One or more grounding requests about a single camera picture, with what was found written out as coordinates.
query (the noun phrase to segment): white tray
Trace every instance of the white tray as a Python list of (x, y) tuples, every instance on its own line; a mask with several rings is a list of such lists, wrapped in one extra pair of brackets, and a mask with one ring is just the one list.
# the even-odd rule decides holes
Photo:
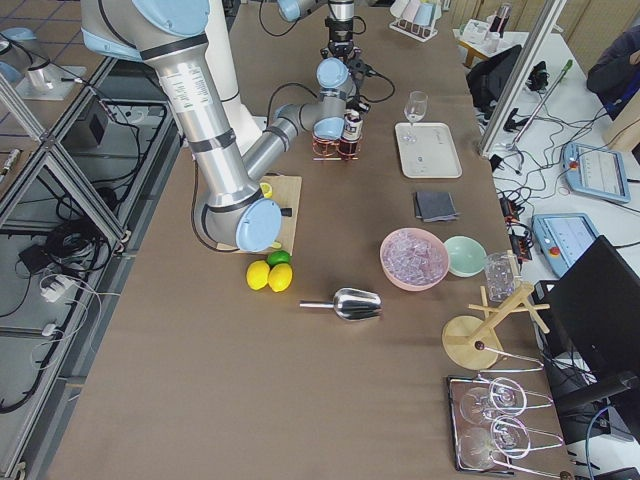
[(396, 123), (396, 141), (402, 173), (409, 178), (458, 178), (462, 175), (449, 127), (444, 123), (414, 123), (415, 143), (402, 140), (408, 122)]

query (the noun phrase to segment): brown table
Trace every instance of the brown table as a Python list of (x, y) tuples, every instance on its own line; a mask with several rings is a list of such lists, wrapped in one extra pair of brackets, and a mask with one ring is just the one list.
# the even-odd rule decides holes
[[(265, 10), (265, 23), (284, 29), (275, 10)], [(508, 248), (507, 237), (489, 164), (475, 153), (480, 134), (447, 18), (422, 44), (388, 29), (386, 9), (358, 13), (368, 28), (357, 43), (397, 93), (367, 115), (359, 160), (314, 162), (303, 135), (277, 164), (279, 172), (303, 177), (292, 286), (279, 294), (251, 291), (244, 274), (256, 257), (215, 254), (197, 243), (189, 226), (193, 166), (183, 152), (48, 478), (460, 476), (444, 378), (471, 372), (448, 359), (440, 335), (451, 317), (470, 313), (467, 303), (479, 301), (482, 278), (448, 275), (431, 290), (406, 292), (384, 277), (378, 248), (407, 226), (427, 227), (443, 240), (469, 235), (488, 252)], [(281, 83), (315, 85), (327, 39), (323, 16), (272, 38), (260, 29), (257, 5), (242, 5), (231, 41), (254, 113), (265, 113)], [(365, 93), (375, 99), (387, 88), (367, 79)], [(401, 174), (393, 126), (418, 88), (430, 94), (427, 120), (451, 127), (460, 179)], [(296, 101), (296, 94), (281, 92), (274, 103)], [(451, 192), (459, 220), (422, 224), (412, 206), (418, 189)], [(383, 317), (345, 324), (329, 311), (298, 307), (300, 299), (329, 299), (344, 286), (378, 292)], [(535, 351), (526, 317), (503, 322), (498, 333), (506, 348)], [(525, 383), (547, 388), (544, 375), (529, 374)], [(550, 410), (529, 423), (559, 431)], [(530, 464), (551, 471), (567, 468), (561, 449), (533, 457)]]

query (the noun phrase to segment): upside-down wine glass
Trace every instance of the upside-down wine glass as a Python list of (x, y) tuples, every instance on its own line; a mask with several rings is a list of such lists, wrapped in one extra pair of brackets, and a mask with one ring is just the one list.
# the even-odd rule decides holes
[(413, 124), (422, 120), (427, 113), (427, 94), (424, 92), (411, 92), (409, 100), (404, 106), (404, 116), (409, 120), (409, 128), (405, 132), (402, 140), (407, 143), (415, 143), (416, 137), (413, 134)]

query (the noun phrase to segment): black bag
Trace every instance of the black bag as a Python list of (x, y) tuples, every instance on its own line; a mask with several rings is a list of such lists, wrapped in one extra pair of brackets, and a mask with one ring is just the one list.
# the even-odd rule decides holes
[(491, 102), (500, 98), (521, 51), (521, 45), (514, 45), (471, 69), (467, 74), (467, 85), (474, 107), (485, 114), (491, 114)]

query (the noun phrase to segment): pink bowl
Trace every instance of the pink bowl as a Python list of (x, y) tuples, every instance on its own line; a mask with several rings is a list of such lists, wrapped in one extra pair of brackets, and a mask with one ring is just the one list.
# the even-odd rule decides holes
[(420, 292), (438, 284), (447, 275), (449, 254), (433, 233), (420, 228), (401, 228), (382, 241), (380, 264), (395, 286)]

